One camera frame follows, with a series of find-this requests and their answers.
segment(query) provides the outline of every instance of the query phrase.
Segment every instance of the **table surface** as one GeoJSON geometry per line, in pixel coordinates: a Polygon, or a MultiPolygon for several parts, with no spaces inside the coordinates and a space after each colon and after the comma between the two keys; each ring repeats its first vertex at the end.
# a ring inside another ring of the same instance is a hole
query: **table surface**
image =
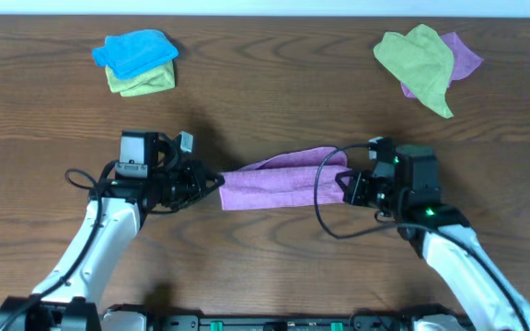
{"type": "MultiPolygon", "coordinates": [[[[453,18],[0,17],[0,304],[54,267],[84,215],[68,167],[98,174],[122,129],[195,134],[217,171],[383,135],[433,146],[444,201],[461,209],[530,300],[530,20],[453,18]],[[486,61],[454,82],[445,120],[404,97],[374,59],[388,30],[457,31],[486,61]],[[180,50],[177,87],[110,93],[91,49],[161,29],[180,50]]],[[[350,166],[366,165],[363,152],[350,166]]],[[[337,231],[373,226],[363,208],[324,206],[337,231]]],[[[149,217],[101,307],[144,302],[206,314],[350,314],[440,302],[440,277],[393,233],[335,241],[312,207],[221,211],[217,194],[149,217]]]]}

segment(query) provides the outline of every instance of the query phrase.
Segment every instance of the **blue towel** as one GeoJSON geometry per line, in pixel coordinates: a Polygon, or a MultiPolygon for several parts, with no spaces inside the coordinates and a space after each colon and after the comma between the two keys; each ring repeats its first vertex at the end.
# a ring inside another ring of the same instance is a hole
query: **blue towel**
{"type": "Polygon", "coordinates": [[[179,55],[165,34],[146,29],[106,37],[106,46],[93,50],[98,66],[108,66],[118,79],[130,79],[179,55]]]}

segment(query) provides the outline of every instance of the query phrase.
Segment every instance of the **cloth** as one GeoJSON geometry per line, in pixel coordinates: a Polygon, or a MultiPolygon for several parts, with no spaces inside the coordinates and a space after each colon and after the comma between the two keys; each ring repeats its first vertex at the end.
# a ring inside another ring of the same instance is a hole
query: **cloth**
{"type": "Polygon", "coordinates": [[[374,55],[423,105],[446,119],[453,117],[445,91],[454,56],[435,30],[420,24],[406,36],[386,32],[374,55]]]}
{"type": "Polygon", "coordinates": [[[92,53],[96,64],[111,68],[118,79],[134,78],[179,55],[165,34],[153,29],[108,36],[92,53]]]}
{"type": "MultiPolygon", "coordinates": [[[[242,211],[314,205],[314,179],[322,160],[334,147],[318,147],[301,152],[281,154],[223,173],[220,187],[223,211],[242,211]]],[[[342,203],[343,193],[335,176],[347,167],[343,152],[331,157],[318,181],[318,203],[342,203]]]]}
{"type": "Polygon", "coordinates": [[[149,93],[165,91],[175,87],[173,62],[157,66],[131,79],[118,79],[111,68],[106,67],[109,90],[120,93],[123,97],[135,97],[149,93]]]}
{"type": "MultiPolygon", "coordinates": [[[[451,74],[449,85],[447,87],[451,86],[451,81],[462,80],[468,77],[474,72],[474,70],[478,69],[482,62],[484,62],[484,59],[477,56],[466,46],[466,44],[463,43],[463,41],[461,41],[461,39],[459,39],[456,32],[444,34],[441,36],[441,40],[443,40],[447,47],[453,52],[454,58],[453,73],[451,74]]],[[[400,83],[400,85],[402,86],[402,92],[404,92],[406,97],[416,97],[410,92],[404,83],[400,83]]]]}

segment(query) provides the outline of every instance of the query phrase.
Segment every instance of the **pink towel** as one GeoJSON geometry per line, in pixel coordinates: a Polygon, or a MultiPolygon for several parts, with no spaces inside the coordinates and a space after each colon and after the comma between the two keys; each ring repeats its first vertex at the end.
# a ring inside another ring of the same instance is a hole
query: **pink towel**
{"type": "MultiPolygon", "coordinates": [[[[223,173],[220,187],[223,211],[312,206],[314,179],[322,160],[334,147],[281,154],[271,159],[223,173]]],[[[318,203],[342,203],[343,192],[335,176],[350,170],[347,155],[337,153],[325,165],[318,182],[318,203]]]]}
{"type": "MultiPolygon", "coordinates": [[[[449,86],[451,86],[451,81],[462,80],[468,77],[484,61],[484,59],[477,56],[459,39],[456,32],[444,34],[441,36],[441,39],[453,52],[453,73],[449,79],[449,86]]],[[[400,83],[400,85],[406,97],[416,97],[404,84],[400,83]]]]}

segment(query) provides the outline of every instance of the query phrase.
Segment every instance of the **black cable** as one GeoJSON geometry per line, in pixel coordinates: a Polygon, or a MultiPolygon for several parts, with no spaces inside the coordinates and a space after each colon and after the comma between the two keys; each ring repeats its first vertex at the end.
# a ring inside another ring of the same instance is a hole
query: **black cable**
{"type": "MultiPolygon", "coordinates": [[[[501,290],[501,292],[504,295],[504,297],[506,298],[506,300],[509,302],[511,307],[514,309],[514,313],[516,314],[517,318],[519,319],[519,322],[521,323],[521,327],[523,328],[523,330],[528,331],[529,330],[529,325],[526,322],[526,319],[524,318],[523,311],[518,306],[518,304],[514,300],[513,296],[508,292],[506,287],[502,284],[502,282],[498,278],[498,276],[494,273],[494,271],[492,271],[490,269],[490,266],[488,266],[488,264],[486,262],[484,262],[484,260],[473,249],[468,247],[463,242],[461,242],[461,241],[457,240],[456,238],[452,237],[451,235],[442,233],[442,232],[440,232],[437,229],[432,229],[432,228],[430,228],[428,226],[421,225],[421,224],[416,224],[416,223],[392,223],[392,224],[379,225],[379,226],[376,226],[376,227],[373,227],[373,228],[369,228],[369,229],[365,229],[365,230],[356,232],[354,234],[335,234],[335,233],[333,233],[330,230],[330,228],[328,228],[328,226],[322,221],[322,217],[320,216],[320,209],[318,207],[318,199],[317,199],[318,198],[318,194],[317,194],[317,192],[318,192],[318,181],[320,179],[320,173],[322,172],[322,167],[336,153],[343,152],[343,151],[346,151],[346,150],[351,149],[351,148],[366,148],[367,149],[367,148],[369,148],[369,146],[370,146],[369,143],[358,143],[358,144],[353,144],[353,145],[350,145],[350,146],[338,148],[338,149],[332,151],[330,154],[328,154],[324,158],[324,160],[322,161],[320,166],[318,167],[317,176],[316,176],[316,178],[314,180],[314,210],[316,212],[318,222],[320,223],[320,226],[322,226],[322,229],[324,229],[324,231],[327,234],[329,234],[330,236],[332,236],[332,237],[334,237],[336,239],[349,239],[349,238],[354,238],[354,237],[362,236],[362,235],[366,235],[366,234],[373,234],[373,233],[381,232],[381,231],[388,230],[388,229],[404,228],[404,229],[422,230],[422,231],[425,231],[427,233],[436,234],[436,235],[442,237],[443,239],[449,240],[450,242],[452,242],[455,245],[457,245],[459,248],[461,248],[464,251],[466,251],[466,253],[469,256],[473,257],[478,262],[478,264],[482,268],[484,268],[486,273],[492,278],[494,283],[496,283],[496,286],[499,287],[499,289],[501,290]]],[[[407,192],[406,189],[402,189],[400,191],[400,193],[399,193],[400,198],[403,198],[403,196],[404,196],[404,194],[406,192],[407,192]]],[[[398,211],[397,212],[400,213],[400,217],[402,217],[402,214],[401,214],[402,210],[401,210],[401,206],[399,204],[398,204],[398,211]]]]}
{"type": "MultiPolygon", "coordinates": [[[[104,167],[104,170],[102,171],[102,177],[100,179],[102,179],[103,177],[106,177],[111,171],[111,167],[113,167],[114,165],[115,165],[115,161],[108,163],[104,167]]],[[[68,169],[64,173],[64,179],[66,179],[67,182],[69,182],[70,184],[78,188],[93,190],[95,192],[96,199],[98,201],[98,214],[96,216],[95,221],[93,222],[93,226],[91,227],[91,233],[89,234],[89,237],[87,238],[85,244],[83,245],[81,252],[75,259],[75,262],[73,262],[73,265],[66,271],[66,273],[63,276],[61,276],[58,279],[58,281],[54,283],[50,288],[43,291],[42,293],[32,295],[26,302],[24,302],[24,304],[22,304],[19,308],[17,308],[11,315],[9,315],[9,317],[7,317],[7,319],[1,324],[0,331],[7,330],[18,317],[20,317],[23,313],[28,311],[34,304],[38,303],[42,298],[44,298],[45,296],[51,294],[52,292],[56,291],[61,286],[63,286],[71,278],[71,276],[73,275],[75,270],[79,267],[81,262],[83,262],[83,259],[85,258],[89,248],[91,247],[91,245],[93,244],[93,241],[96,238],[96,235],[98,234],[98,230],[101,225],[101,215],[103,211],[101,196],[98,190],[96,189],[96,185],[98,184],[98,182],[92,176],[90,176],[87,172],[80,170],[80,169],[68,169]],[[93,186],[87,187],[87,186],[75,183],[70,178],[70,175],[72,173],[77,173],[87,178],[93,186]]]]}
{"type": "Polygon", "coordinates": [[[380,216],[381,217],[386,217],[386,214],[383,211],[375,211],[374,219],[375,219],[376,222],[378,222],[380,224],[391,224],[391,223],[395,222],[394,220],[380,220],[379,219],[380,216]]]}
{"type": "Polygon", "coordinates": [[[322,163],[318,167],[317,176],[316,176],[316,178],[314,180],[314,212],[317,214],[318,222],[320,223],[320,226],[322,226],[324,231],[326,231],[328,234],[330,234],[332,237],[334,237],[336,239],[349,239],[349,238],[353,238],[353,237],[356,237],[356,236],[359,236],[359,235],[363,235],[363,234],[365,234],[365,232],[356,233],[356,234],[338,235],[338,234],[333,233],[327,227],[327,225],[324,224],[324,222],[322,222],[322,217],[320,216],[320,208],[318,207],[318,181],[320,180],[320,174],[322,173],[322,167],[324,167],[324,165],[328,162],[328,160],[332,156],[337,154],[337,153],[344,152],[344,151],[349,150],[351,148],[369,148],[369,146],[370,146],[369,143],[356,143],[356,144],[353,144],[353,145],[350,145],[350,146],[337,148],[336,150],[330,152],[330,154],[328,154],[324,158],[324,160],[322,160],[322,163]]]}
{"type": "Polygon", "coordinates": [[[404,195],[410,191],[410,188],[402,188],[400,192],[397,195],[397,207],[396,207],[396,213],[400,218],[404,218],[404,215],[402,215],[402,205],[404,204],[404,195]]]}

